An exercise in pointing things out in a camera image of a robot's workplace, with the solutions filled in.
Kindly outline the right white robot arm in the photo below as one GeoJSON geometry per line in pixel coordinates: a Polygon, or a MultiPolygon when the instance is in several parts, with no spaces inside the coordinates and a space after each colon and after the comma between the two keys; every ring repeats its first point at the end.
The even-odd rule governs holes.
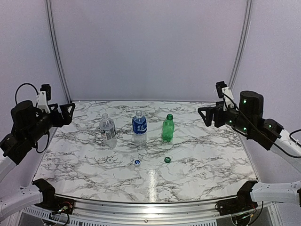
{"type": "MultiPolygon", "coordinates": [[[[290,133],[274,119],[264,119],[261,94],[242,91],[235,104],[230,91],[219,92],[223,101],[215,106],[200,107],[198,113],[206,126],[230,126],[248,140],[253,140],[267,151],[277,154],[296,170],[301,170],[301,146],[290,138],[290,133]]],[[[233,207],[243,211],[251,202],[287,202],[300,205],[301,182],[267,184],[247,181],[233,200],[233,207]]]]}

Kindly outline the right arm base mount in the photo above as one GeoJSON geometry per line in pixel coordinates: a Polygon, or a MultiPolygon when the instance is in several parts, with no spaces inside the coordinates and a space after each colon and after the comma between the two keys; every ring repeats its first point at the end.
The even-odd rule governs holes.
{"type": "Polygon", "coordinates": [[[257,202],[251,199],[253,186],[257,183],[255,180],[246,181],[238,190],[235,198],[218,201],[215,205],[215,209],[221,216],[224,216],[257,208],[257,202]]]}

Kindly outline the white QR bottle cap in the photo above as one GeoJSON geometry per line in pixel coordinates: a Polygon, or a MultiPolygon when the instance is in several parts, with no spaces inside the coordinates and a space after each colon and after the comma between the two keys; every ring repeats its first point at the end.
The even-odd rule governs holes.
{"type": "Polygon", "coordinates": [[[112,163],[113,161],[114,161],[113,158],[108,158],[108,159],[107,159],[107,162],[108,162],[108,163],[112,163]]]}

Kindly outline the green plastic bottle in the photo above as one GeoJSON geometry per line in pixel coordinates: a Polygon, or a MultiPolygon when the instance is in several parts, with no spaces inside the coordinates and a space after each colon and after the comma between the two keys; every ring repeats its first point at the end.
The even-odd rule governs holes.
{"type": "Polygon", "coordinates": [[[168,114],[166,120],[163,122],[162,126],[162,140],[164,142],[170,142],[174,135],[174,121],[173,115],[168,114]]]}

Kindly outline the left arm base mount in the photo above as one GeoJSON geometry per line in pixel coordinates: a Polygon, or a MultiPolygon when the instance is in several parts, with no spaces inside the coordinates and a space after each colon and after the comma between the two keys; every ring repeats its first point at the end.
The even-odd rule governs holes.
{"type": "Polygon", "coordinates": [[[75,204],[73,199],[57,196],[55,194],[55,188],[44,179],[34,180],[32,184],[36,186],[42,194],[42,201],[34,204],[35,206],[51,210],[52,215],[61,213],[72,214],[75,204]]]}

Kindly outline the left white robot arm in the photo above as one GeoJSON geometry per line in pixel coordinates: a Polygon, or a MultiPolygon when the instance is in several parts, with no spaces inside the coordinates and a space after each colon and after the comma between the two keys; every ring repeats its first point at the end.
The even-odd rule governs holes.
{"type": "MultiPolygon", "coordinates": [[[[4,179],[9,172],[19,165],[30,150],[36,149],[38,141],[49,135],[52,127],[61,128],[72,122],[75,104],[50,105],[50,112],[43,112],[30,100],[18,103],[12,110],[13,127],[0,143],[4,161],[0,164],[0,178],[4,179]]],[[[55,188],[44,179],[34,180],[27,187],[14,194],[0,197],[0,219],[31,205],[38,205],[49,210],[58,210],[61,206],[55,196],[55,188]]]]}

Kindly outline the green bottle cap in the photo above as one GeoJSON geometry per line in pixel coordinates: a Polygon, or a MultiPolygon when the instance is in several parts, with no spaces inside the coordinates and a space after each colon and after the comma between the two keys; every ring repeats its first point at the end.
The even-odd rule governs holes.
{"type": "Polygon", "coordinates": [[[170,157],[165,157],[164,158],[164,162],[165,163],[170,163],[171,162],[171,158],[170,157]]]}

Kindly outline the clear bottle blue label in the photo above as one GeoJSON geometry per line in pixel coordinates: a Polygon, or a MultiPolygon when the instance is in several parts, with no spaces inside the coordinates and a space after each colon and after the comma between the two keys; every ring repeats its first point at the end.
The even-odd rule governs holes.
{"type": "Polygon", "coordinates": [[[134,133],[134,143],[137,146],[143,146],[147,141],[147,120],[142,110],[137,110],[132,118],[132,127],[134,133]]]}

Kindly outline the clear bottle white cap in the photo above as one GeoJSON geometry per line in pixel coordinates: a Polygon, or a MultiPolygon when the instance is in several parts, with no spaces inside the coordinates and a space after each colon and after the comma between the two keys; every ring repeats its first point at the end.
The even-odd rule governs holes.
{"type": "Polygon", "coordinates": [[[115,148],[117,145],[115,123],[107,113],[102,114],[102,119],[99,123],[99,128],[104,144],[109,148],[115,148]]]}

